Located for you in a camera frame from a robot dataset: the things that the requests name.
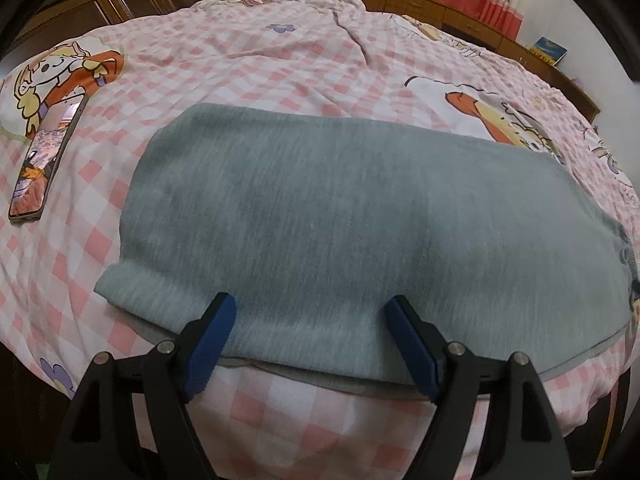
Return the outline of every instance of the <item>phone screen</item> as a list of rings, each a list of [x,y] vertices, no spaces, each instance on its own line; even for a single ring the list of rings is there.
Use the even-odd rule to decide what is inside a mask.
[[[83,96],[74,96],[47,110],[20,168],[9,206],[10,221],[40,218],[62,151],[85,103]]]

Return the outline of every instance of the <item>purple flower print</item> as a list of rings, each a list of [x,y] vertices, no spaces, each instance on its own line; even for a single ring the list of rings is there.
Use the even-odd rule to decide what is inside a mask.
[[[74,384],[71,382],[71,377],[66,373],[66,370],[59,364],[53,365],[53,367],[47,363],[44,359],[40,358],[40,367],[42,371],[46,373],[47,377],[53,381],[54,386],[64,393],[69,399],[74,398],[76,391],[74,390]]]
[[[271,25],[267,25],[267,28],[275,30],[279,34],[282,34],[283,32],[293,32],[296,30],[296,28],[290,23],[271,23]]]

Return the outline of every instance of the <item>folded gray clothing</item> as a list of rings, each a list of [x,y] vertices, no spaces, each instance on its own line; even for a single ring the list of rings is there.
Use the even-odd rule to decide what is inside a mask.
[[[622,225],[551,155],[381,121],[199,104],[152,137],[95,290],[172,332],[233,294],[223,355],[411,383],[404,294],[476,354],[553,373],[630,319]]]

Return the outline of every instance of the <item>book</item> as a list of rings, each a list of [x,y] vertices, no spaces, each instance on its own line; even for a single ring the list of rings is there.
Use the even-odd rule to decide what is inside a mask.
[[[551,66],[556,66],[567,53],[565,47],[548,40],[544,36],[537,40],[536,44],[532,46],[529,51]]]

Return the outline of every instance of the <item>white wall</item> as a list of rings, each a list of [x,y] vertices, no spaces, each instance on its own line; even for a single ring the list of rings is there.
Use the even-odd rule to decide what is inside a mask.
[[[518,42],[527,46],[545,36],[569,50],[558,68],[578,77],[602,112],[594,124],[627,176],[640,190],[640,87],[573,0],[529,0]]]

